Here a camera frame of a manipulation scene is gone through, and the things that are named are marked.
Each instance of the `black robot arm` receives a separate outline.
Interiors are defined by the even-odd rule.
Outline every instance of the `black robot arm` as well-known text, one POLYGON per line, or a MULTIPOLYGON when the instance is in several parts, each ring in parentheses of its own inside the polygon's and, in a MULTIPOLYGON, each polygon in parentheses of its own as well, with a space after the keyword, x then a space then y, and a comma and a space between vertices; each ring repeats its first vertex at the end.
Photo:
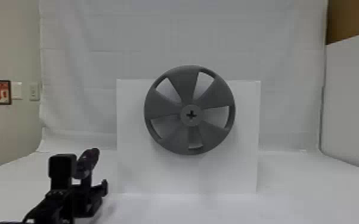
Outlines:
POLYGON ((99 159, 97 148, 86 150, 76 160, 74 154, 57 154, 49 159, 50 191, 22 222, 0 224, 75 224, 76 217, 92 217, 108 193, 108 183, 92 186, 92 171, 99 159), (81 180, 72 184, 72 178, 81 180))

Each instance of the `gray fan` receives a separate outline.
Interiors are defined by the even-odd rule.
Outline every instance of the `gray fan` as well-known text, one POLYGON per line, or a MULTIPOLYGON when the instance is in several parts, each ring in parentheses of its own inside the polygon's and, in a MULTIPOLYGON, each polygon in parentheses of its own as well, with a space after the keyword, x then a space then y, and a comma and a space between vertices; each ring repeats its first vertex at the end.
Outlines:
POLYGON ((235 102, 229 86, 213 71, 201 66, 180 66, 162 74, 152 84, 145 100, 144 117, 150 135, 162 147, 177 154, 196 155, 215 148, 227 137, 234 124, 235 102), (200 97, 194 99, 199 73, 212 77, 213 82, 200 97), (165 79, 172 83, 181 102, 175 102, 157 90, 165 79), (205 110, 226 106, 229 107, 229 111, 224 127, 205 120, 205 110), (181 122, 172 133, 162 138, 151 121, 175 115, 181 122), (193 137, 191 135, 198 135, 202 146, 190 147, 190 139, 193 137))

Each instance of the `white fabric backdrop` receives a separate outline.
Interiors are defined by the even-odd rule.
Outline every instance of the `white fabric backdrop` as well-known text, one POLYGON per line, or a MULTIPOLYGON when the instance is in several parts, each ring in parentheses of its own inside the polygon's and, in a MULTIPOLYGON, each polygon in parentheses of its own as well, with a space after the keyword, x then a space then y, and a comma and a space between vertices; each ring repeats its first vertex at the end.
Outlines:
POLYGON ((327 0, 40 0, 40 149, 114 148, 115 80, 156 78, 183 64, 261 80, 261 146, 315 149, 326 7, 327 0))

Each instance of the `white board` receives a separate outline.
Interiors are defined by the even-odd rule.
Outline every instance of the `white board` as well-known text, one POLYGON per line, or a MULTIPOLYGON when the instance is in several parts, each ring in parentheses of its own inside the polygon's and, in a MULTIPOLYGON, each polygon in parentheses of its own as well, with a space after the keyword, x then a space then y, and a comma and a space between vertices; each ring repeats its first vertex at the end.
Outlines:
POLYGON ((327 47, 323 152, 359 166, 359 36, 327 47))
POLYGON ((227 138, 201 155, 174 154, 150 136, 143 107, 154 80, 117 80, 119 191, 250 194, 256 191, 260 82, 229 81, 236 118, 227 138))

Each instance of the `white table surface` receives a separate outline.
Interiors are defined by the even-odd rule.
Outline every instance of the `white table surface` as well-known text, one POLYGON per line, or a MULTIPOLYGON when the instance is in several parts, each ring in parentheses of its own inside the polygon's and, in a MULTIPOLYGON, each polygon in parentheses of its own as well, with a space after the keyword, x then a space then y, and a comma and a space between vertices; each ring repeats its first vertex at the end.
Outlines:
MULTIPOLYGON (((114 192, 116 151, 102 151, 94 183, 114 192)), ((49 189, 47 160, 33 153, 0 167, 0 221, 20 220, 49 189)), ((117 195, 76 223, 359 223, 359 168, 319 153, 261 152, 257 193, 117 195)))

